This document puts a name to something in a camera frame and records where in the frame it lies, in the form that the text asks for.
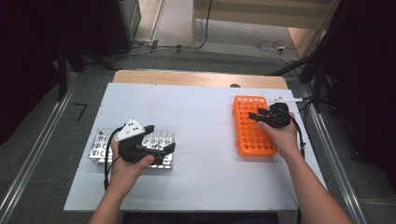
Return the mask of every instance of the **person's left hand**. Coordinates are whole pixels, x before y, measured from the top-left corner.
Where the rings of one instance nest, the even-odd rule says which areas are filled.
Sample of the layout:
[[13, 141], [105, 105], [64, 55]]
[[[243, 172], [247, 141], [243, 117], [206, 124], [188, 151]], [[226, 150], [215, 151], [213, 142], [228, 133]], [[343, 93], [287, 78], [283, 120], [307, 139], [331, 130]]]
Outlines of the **person's left hand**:
[[119, 156], [119, 142], [113, 138], [111, 149], [113, 152], [113, 165], [111, 166], [111, 178], [107, 191], [112, 191], [115, 195], [123, 199], [131, 191], [137, 178], [142, 175], [143, 170], [154, 162], [153, 156], [146, 156], [140, 162], [132, 164], [125, 162]]

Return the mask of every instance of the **wooden edge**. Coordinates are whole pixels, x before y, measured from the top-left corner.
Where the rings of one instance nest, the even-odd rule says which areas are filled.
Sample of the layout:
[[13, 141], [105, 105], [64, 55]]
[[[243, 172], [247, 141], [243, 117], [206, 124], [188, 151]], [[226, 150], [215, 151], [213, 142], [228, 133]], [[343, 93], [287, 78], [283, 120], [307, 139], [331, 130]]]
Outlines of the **wooden edge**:
[[213, 87], [230, 87], [232, 84], [238, 84], [242, 88], [288, 89], [283, 77], [158, 70], [120, 70], [116, 72], [113, 82]]

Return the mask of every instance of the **white table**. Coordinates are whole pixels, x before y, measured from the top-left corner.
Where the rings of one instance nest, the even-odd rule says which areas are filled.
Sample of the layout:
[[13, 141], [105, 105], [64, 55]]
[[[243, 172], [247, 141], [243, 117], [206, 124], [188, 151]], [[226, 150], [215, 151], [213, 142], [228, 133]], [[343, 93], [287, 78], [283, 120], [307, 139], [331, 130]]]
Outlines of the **white table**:
[[[289, 90], [110, 83], [84, 149], [65, 211], [93, 211], [103, 194], [104, 169], [88, 159], [96, 130], [116, 128], [135, 117], [143, 126], [170, 125], [176, 132], [174, 170], [145, 172], [124, 199], [124, 211], [296, 210], [284, 160], [241, 157], [235, 144], [233, 98], [292, 97]], [[306, 142], [306, 160], [324, 185], [295, 103]]]

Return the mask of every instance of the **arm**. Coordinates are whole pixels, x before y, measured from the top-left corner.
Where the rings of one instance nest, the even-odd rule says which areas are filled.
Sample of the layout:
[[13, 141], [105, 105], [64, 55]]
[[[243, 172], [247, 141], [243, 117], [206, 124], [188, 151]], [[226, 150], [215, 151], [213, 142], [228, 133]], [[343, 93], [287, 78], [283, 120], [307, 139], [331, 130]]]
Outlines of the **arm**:
[[304, 221], [306, 223], [352, 223], [301, 155], [297, 147], [297, 132], [294, 125], [273, 129], [264, 122], [257, 124], [273, 137], [279, 149], [279, 155], [285, 159], [289, 167]]
[[91, 217], [90, 223], [117, 223], [120, 206], [123, 198], [131, 191], [137, 178], [143, 170], [154, 162], [154, 157], [146, 156], [140, 162], [131, 164], [119, 158], [119, 143], [111, 141], [113, 151], [113, 165], [111, 178], [105, 195]]

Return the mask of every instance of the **hand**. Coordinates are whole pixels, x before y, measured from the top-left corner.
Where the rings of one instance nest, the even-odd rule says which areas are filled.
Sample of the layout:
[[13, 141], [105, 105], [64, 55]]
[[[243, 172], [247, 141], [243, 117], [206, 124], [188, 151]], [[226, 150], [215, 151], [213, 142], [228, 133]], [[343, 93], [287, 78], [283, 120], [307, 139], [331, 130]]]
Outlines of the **hand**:
[[300, 154], [297, 147], [297, 130], [292, 122], [280, 129], [272, 128], [262, 121], [257, 122], [257, 125], [271, 135], [282, 158], [286, 160], [289, 156], [295, 155], [296, 152]]
[[143, 170], [154, 162], [154, 157], [146, 156], [135, 164], [125, 162], [122, 158], [118, 158], [114, 162], [119, 156], [119, 144], [114, 139], [111, 141], [113, 165], [111, 166], [111, 178], [107, 191], [111, 191], [123, 199], [131, 191], [137, 178], [142, 175]]

